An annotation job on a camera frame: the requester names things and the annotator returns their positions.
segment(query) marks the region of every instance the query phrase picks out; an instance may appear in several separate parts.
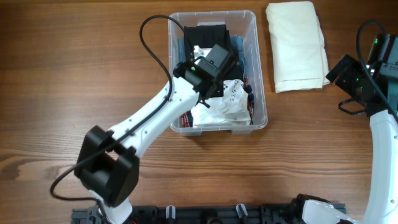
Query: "wood grain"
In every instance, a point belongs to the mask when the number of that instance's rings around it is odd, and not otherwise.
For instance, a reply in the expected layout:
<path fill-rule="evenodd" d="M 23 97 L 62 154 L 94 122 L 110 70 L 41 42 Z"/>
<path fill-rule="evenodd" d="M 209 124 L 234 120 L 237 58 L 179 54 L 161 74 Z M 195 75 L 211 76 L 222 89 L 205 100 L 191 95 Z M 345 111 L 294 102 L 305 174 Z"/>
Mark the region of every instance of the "wood grain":
<path fill-rule="evenodd" d="M 0 6 L 0 222 L 68 223 L 68 203 L 51 182 L 75 163 L 92 126 L 122 121 L 167 81 L 139 42 L 154 14 L 252 10 L 257 17 L 268 125 L 250 135 L 166 130 L 141 160 L 135 205 L 198 206 L 284 203 L 299 193 L 345 203 L 362 219 L 372 167 L 369 119 L 337 109 L 348 95 L 336 86 L 274 92 L 268 1 L 139 1 Z M 329 67 L 355 56 L 360 23 L 378 19 L 398 33 L 397 1 L 314 1 Z M 377 32 L 363 37 L 367 54 Z M 167 63 L 167 23 L 151 21 L 144 37 Z M 69 175 L 60 194 L 87 195 Z"/>

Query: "wooden table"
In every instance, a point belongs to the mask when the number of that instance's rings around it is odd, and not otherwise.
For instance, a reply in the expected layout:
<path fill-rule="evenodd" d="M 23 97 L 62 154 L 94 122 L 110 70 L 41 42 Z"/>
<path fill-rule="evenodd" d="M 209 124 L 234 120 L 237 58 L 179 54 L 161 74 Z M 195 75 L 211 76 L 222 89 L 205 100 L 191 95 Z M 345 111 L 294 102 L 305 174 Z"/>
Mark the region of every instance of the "wooden table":
<path fill-rule="evenodd" d="M 357 219 L 368 203 L 372 140 L 369 118 L 337 104 L 349 96 L 322 90 L 274 92 L 268 1 L 139 1 L 0 6 L 0 222 L 68 223 L 71 209 L 49 195 L 54 178 L 75 163 L 83 136 L 133 114 L 167 81 L 139 41 L 154 14 L 248 9 L 257 17 L 268 125 L 250 135 L 203 133 L 186 138 L 166 130 L 141 160 L 134 205 L 287 203 L 299 193 L 345 203 Z M 398 33 L 398 1 L 314 2 L 329 68 L 355 54 L 367 19 Z M 363 36 L 367 57 L 377 29 Z M 167 64 L 167 22 L 144 37 Z M 59 194 L 88 195 L 69 175 Z"/>

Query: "white fabric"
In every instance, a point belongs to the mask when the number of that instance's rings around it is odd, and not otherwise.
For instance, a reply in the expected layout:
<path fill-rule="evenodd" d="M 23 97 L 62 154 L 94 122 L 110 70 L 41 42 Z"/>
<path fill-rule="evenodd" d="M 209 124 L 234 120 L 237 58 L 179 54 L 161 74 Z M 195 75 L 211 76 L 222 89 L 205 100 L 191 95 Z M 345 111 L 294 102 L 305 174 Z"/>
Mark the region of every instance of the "white fabric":
<path fill-rule="evenodd" d="M 312 2 L 270 3 L 266 9 L 277 93 L 322 88 L 328 61 Z"/>
<path fill-rule="evenodd" d="M 225 80 L 224 96 L 210 98 L 206 103 L 210 108 L 201 103 L 192 108 L 193 127 L 250 124 L 248 94 L 241 80 Z"/>

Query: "plastic container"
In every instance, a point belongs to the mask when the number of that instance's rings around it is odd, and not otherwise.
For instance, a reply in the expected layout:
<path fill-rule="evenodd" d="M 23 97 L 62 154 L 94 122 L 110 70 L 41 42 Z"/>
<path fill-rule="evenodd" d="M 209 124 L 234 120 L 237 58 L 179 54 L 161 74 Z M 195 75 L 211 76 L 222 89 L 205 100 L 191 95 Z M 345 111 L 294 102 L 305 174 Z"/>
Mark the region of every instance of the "plastic container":
<path fill-rule="evenodd" d="M 249 134 L 261 129 L 268 122 L 266 96 L 262 84 L 262 72 L 259 42 L 257 37 L 256 15 L 245 11 L 224 12 L 176 12 L 170 15 L 183 26 L 226 24 L 230 35 L 243 37 L 244 57 L 247 65 L 248 83 L 254 93 L 254 110 L 252 125 L 215 124 L 204 128 L 183 128 L 180 119 L 176 119 L 170 128 L 185 136 L 199 136 L 203 131 L 231 130 L 232 134 Z M 181 29 L 169 21 L 169 69 L 172 71 L 178 64 L 178 39 L 183 37 Z"/>

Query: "wooden surface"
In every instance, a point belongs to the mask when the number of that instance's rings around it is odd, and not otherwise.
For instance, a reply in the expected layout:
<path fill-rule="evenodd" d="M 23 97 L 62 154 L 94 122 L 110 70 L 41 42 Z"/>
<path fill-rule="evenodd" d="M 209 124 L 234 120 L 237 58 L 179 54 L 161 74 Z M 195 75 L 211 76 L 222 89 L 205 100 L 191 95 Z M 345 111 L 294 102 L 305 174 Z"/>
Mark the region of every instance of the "wooden surface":
<path fill-rule="evenodd" d="M 92 203 L 52 199 L 54 178 L 75 163 L 83 136 L 133 114 L 167 81 L 139 41 L 154 14 L 252 10 L 257 17 L 268 125 L 250 135 L 166 130 L 141 160 L 134 205 L 200 206 L 287 203 L 299 193 L 345 203 L 362 219 L 371 180 L 369 118 L 337 104 L 348 95 L 322 90 L 274 92 L 267 1 L 97 2 L 0 6 L 0 222 L 68 223 Z M 397 1 L 315 1 L 329 67 L 356 56 L 359 25 L 379 19 L 390 33 Z M 377 32 L 363 37 L 364 56 Z M 148 45 L 168 64 L 167 22 L 145 28 Z M 69 175 L 57 188 L 88 195 Z"/>

